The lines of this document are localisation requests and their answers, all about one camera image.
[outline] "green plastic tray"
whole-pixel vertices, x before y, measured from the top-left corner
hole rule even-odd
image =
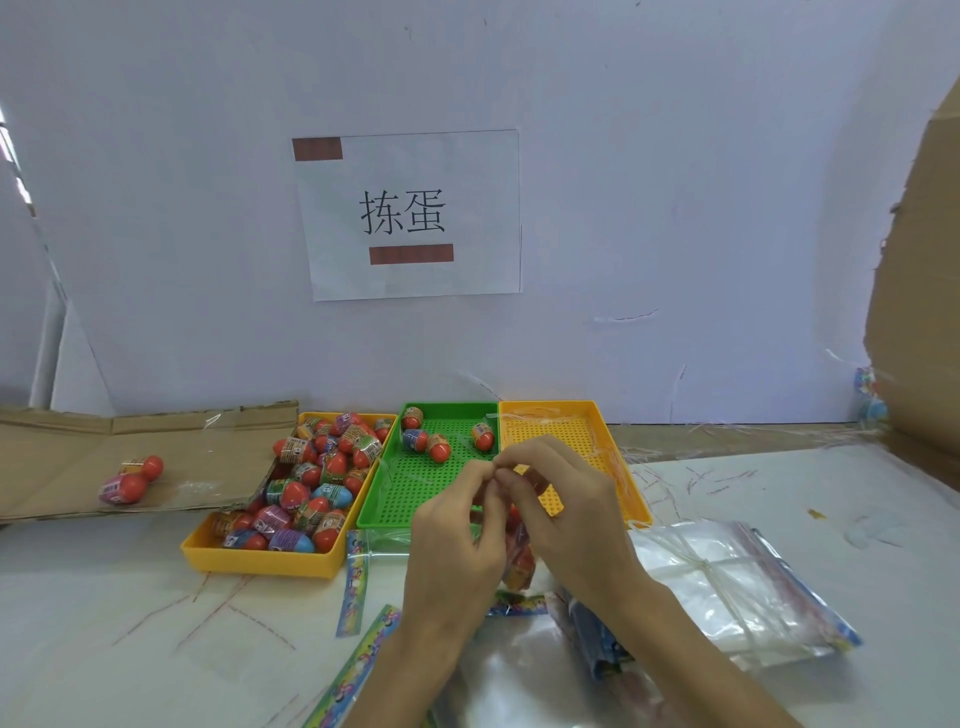
[[[400,444],[402,427],[397,423],[383,449],[380,467],[373,476],[357,528],[409,528],[417,507],[453,482],[453,479],[471,459],[492,460],[500,452],[500,430],[495,401],[408,402],[407,407],[423,410],[423,425],[431,435],[440,432],[450,443],[450,459],[438,465],[426,452],[408,452]],[[479,422],[493,430],[496,443],[490,452],[481,452],[473,446],[470,428]]]

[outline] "hand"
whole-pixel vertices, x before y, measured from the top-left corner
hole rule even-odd
[[[493,463],[495,480],[519,510],[534,552],[607,625],[615,630],[624,610],[662,591],[636,558],[613,481],[570,446],[543,435],[509,446]],[[530,468],[520,475],[516,465]],[[564,503],[554,518],[537,498],[547,483]]]
[[[492,478],[493,463],[470,460],[414,514],[398,627],[414,641],[436,641],[459,654],[490,609],[507,560],[507,506],[499,487],[485,488],[476,544],[469,518],[474,495]]]

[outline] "plastic bag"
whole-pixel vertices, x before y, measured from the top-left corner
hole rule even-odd
[[[743,669],[862,644],[760,533],[743,523],[686,522],[632,529],[630,537],[647,572],[670,588],[700,630]],[[568,600],[568,613],[595,677],[632,661],[576,599]]]

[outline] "table surface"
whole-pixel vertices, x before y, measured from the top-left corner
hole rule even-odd
[[[861,633],[865,645],[853,653],[763,676],[805,725],[952,723],[960,710],[956,493],[876,446],[632,472],[658,523],[713,518],[759,528]],[[874,512],[892,514],[898,527],[865,549],[851,546],[846,529]],[[0,531],[0,724],[302,723],[355,644],[334,638],[344,573],[330,582],[195,573],[179,543],[203,517]],[[377,569],[365,628],[379,605],[402,597],[402,564]],[[588,709],[578,699],[564,697],[564,716],[551,714],[556,724]],[[480,724],[475,714],[465,723]]]

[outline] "cardboard box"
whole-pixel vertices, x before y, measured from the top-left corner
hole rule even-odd
[[[894,214],[865,339],[898,432],[885,441],[960,489],[960,81],[927,124]]]
[[[204,412],[93,417],[0,408],[0,522],[245,504],[297,424],[295,401]],[[163,458],[134,505],[97,499],[127,460]]]

